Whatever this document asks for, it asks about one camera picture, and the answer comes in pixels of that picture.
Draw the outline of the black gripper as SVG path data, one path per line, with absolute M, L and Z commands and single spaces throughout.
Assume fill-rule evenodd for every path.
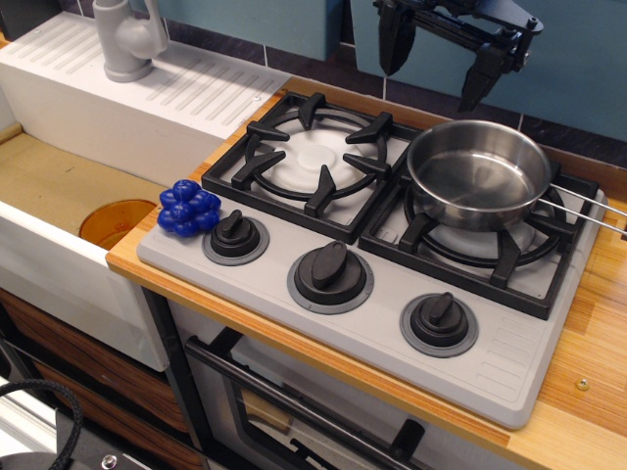
M 528 48 L 544 29 L 514 1 L 379 1 L 377 12 L 379 64 L 386 76 L 405 64 L 419 29 L 467 50 L 481 46 L 466 72 L 460 112 L 474 111 L 501 76 L 514 69 L 515 47 Z

